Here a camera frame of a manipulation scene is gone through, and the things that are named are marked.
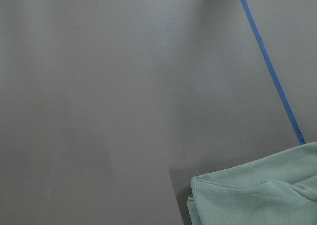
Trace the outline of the olive green long-sleeve shirt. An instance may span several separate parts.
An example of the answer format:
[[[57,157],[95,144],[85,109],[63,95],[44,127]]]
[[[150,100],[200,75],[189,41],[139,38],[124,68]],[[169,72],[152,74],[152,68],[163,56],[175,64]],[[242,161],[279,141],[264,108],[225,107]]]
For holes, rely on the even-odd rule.
[[[314,225],[317,145],[308,143],[191,179],[194,225]]]

